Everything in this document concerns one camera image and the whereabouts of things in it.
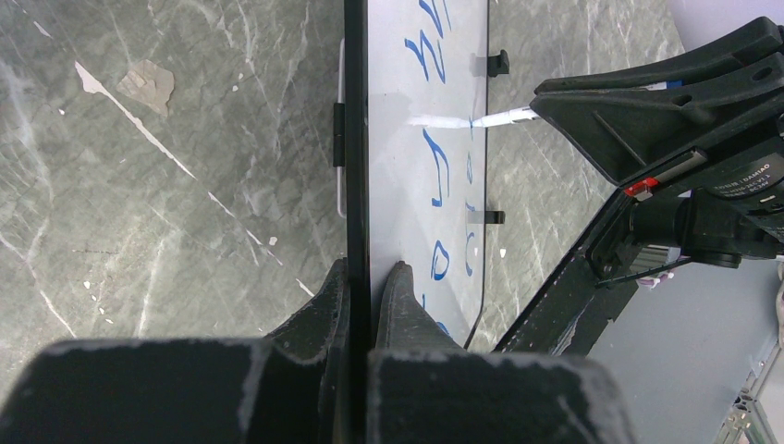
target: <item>black plastic part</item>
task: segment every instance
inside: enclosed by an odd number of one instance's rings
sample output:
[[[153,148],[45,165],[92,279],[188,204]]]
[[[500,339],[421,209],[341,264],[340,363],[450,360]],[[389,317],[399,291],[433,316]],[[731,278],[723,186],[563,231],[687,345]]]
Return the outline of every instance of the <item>black plastic part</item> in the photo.
[[[502,225],[507,220],[507,213],[504,211],[485,211],[484,223],[486,225]]]
[[[346,245],[351,316],[349,326],[350,426],[365,436],[367,353],[374,344],[368,212],[367,0],[343,2],[346,76]]]
[[[500,74],[509,74],[509,54],[503,49],[500,54],[487,57],[487,77]]]
[[[536,89],[531,108],[605,178],[626,188],[666,175],[688,152],[711,157],[716,145],[778,117],[784,111],[781,45],[778,27],[758,18],[702,48],[653,65],[546,80]],[[644,88],[662,81],[682,86]]]
[[[332,167],[346,166],[346,105],[332,105]]]
[[[375,348],[464,352],[419,305],[414,296],[413,270],[402,261],[386,278]]]
[[[781,44],[776,23],[761,17],[705,46],[667,60],[605,74],[545,80],[534,92],[639,88],[676,80],[698,83],[751,65],[776,52]]]
[[[547,277],[531,302],[496,345],[496,352],[547,352],[586,355],[607,327],[617,319],[637,290],[635,282],[597,289],[600,280],[586,252],[611,238],[616,222],[633,199],[615,191],[582,235]],[[642,248],[621,243],[610,253],[617,261],[615,276],[622,276]]]
[[[726,202],[695,190],[689,199],[681,253],[694,262],[737,268],[741,257],[773,259],[782,244]]]
[[[577,357],[374,351],[368,444],[635,442],[608,371]]]
[[[634,240],[642,245],[680,247],[686,226],[688,200],[648,199],[631,210],[630,228]]]

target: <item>gray marble surface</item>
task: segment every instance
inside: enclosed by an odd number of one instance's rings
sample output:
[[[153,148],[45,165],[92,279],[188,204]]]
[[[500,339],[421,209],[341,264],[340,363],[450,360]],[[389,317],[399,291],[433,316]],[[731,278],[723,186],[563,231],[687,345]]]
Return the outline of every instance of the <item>gray marble surface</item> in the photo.
[[[490,53],[510,74],[490,80],[489,112],[527,105],[545,79],[644,65],[683,51],[666,0],[490,2]],[[491,128],[484,311],[470,350],[493,349],[614,189],[544,121]]]
[[[265,334],[344,255],[340,2],[6,0],[0,32],[0,399],[58,339]],[[168,117],[116,89],[145,59]]]
[[[680,50],[664,0],[501,0],[490,15],[491,52],[512,60],[491,111],[549,77]],[[0,33],[0,400],[58,339],[265,334],[344,255],[340,2],[4,0]],[[167,117],[116,88],[142,60],[174,74]],[[610,190],[543,122],[488,145],[489,206],[508,223],[488,229],[478,351]]]

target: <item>black plastic mount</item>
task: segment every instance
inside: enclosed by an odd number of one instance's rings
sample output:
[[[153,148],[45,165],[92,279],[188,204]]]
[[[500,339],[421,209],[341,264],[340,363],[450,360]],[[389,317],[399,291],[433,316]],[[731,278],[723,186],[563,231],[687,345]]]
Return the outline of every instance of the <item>black plastic mount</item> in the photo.
[[[781,29],[757,18],[658,63],[546,80],[531,108],[614,185],[672,181],[684,163],[715,163],[733,153],[723,142],[756,140],[757,125],[784,113],[781,48]]]
[[[346,106],[332,105],[332,167],[346,166]]]
[[[509,54],[501,50],[499,55],[487,57],[487,77],[497,77],[499,74],[509,74]]]
[[[503,225],[507,221],[507,213],[504,211],[485,211],[484,223],[486,225]]]
[[[503,225],[507,221],[507,213],[498,210],[470,211],[467,214],[469,224]]]
[[[628,271],[642,247],[628,243],[613,249],[602,247],[609,245],[610,239],[606,238],[616,231],[620,215],[633,203],[623,191],[610,196],[498,342],[496,352],[588,354],[607,327],[607,320],[618,319],[637,290],[636,282],[596,288],[599,279],[592,264],[611,265],[612,269],[602,276],[623,276]],[[610,255],[592,254],[597,248]]]

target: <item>blue number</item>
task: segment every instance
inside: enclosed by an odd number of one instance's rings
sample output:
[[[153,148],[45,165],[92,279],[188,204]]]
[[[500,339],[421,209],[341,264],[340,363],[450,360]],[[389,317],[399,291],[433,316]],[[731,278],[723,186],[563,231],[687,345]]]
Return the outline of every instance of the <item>blue number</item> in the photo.
[[[438,265],[438,252],[441,252],[447,259],[447,266],[444,267],[444,271],[442,273],[438,273],[435,271],[435,267]],[[447,271],[449,270],[449,253],[447,250],[444,249],[444,245],[441,243],[441,240],[435,241],[435,248],[433,248],[433,262],[430,267],[430,277],[433,280],[441,280],[447,275]]]
[[[419,6],[422,9],[424,9],[424,12],[430,15],[431,19],[433,19],[433,23],[435,24],[435,30],[438,31],[438,35],[441,36],[441,38],[443,39],[444,31],[441,29],[441,18],[438,17],[438,9],[435,8],[435,0],[430,0],[430,4],[433,5],[433,9],[431,9],[427,5],[427,3],[424,2],[424,0],[419,0]]]
[[[441,330],[442,330],[444,333],[447,333],[447,336],[449,336],[450,338],[452,337],[452,335],[450,335],[450,334],[449,334],[449,330],[447,330],[447,326],[445,326],[445,325],[444,325],[443,323],[441,323],[441,322],[436,322],[435,324],[438,326],[438,328],[441,328]]]
[[[468,266],[468,244],[471,242],[471,238],[473,237],[473,233],[469,233],[468,237],[466,238],[466,275],[470,278],[473,274],[473,270],[470,266]]]
[[[452,31],[452,20],[449,19],[449,10],[447,9],[447,0],[442,0],[444,3],[444,12],[447,14],[447,23],[449,24],[449,30]]]
[[[473,206],[469,205],[468,202],[466,202],[466,209],[468,211],[476,211],[476,208],[474,208]],[[469,278],[471,277],[471,275],[473,275],[473,270],[468,265],[468,257],[469,257],[469,255],[468,255],[468,244],[469,244],[469,242],[471,242],[471,238],[473,238],[474,236],[475,235],[473,233],[469,233],[468,232],[468,226],[466,225],[466,251],[465,251],[465,253],[466,253],[466,256],[465,256],[466,257],[466,275],[468,275]]]
[[[447,74],[444,72],[444,57],[441,55],[441,42],[436,42],[435,44],[438,46],[438,58],[435,57],[435,50],[433,46],[430,44],[430,41],[427,40],[427,37],[424,35],[424,31],[419,31],[419,46],[417,47],[416,43],[412,42],[409,39],[404,39],[406,47],[411,49],[419,60],[419,63],[422,65],[422,69],[424,70],[424,79],[430,81],[430,76],[427,74],[427,66],[424,64],[424,55],[423,47],[424,44],[427,46],[427,49],[430,50],[430,54],[433,55],[433,63],[435,64],[435,70],[438,71],[438,77],[441,79],[442,83],[447,83]],[[438,60],[441,60],[441,66],[438,66]]]
[[[468,178],[468,183],[473,184],[473,171],[471,170],[471,152],[468,153],[468,162],[466,162],[466,164],[467,164],[466,177]]]
[[[435,170],[438,172],[438,199],[434,197],[431,200],[431,204],[433,204],[433,206],[441,206],[443,204],[443,201],[441,200],[441,164],[438,162],[438,155],[444,159],[444,165],[447,166],[447,197],[449,197],[449,161],[447,161],[447,155],[444,154],[444,150],[438,146],[438,143],[433,142],[433,139],[430,138],[430,134],[427,133],[427,129],[422,130],[422,136],[424,136],[424,139],[427,141],[427,144],[430,145],[430,149],[433,151],[433,158],[435,159]]]

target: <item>gray wall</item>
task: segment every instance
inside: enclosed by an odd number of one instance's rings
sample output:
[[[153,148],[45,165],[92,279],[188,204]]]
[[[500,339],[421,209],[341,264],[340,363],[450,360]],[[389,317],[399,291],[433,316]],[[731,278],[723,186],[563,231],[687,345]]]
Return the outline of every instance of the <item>gray wall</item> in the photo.
[[[607,326],[589,357],[615,376],[641,444],[712,442],[776,343],[776,265],[686,265]]]

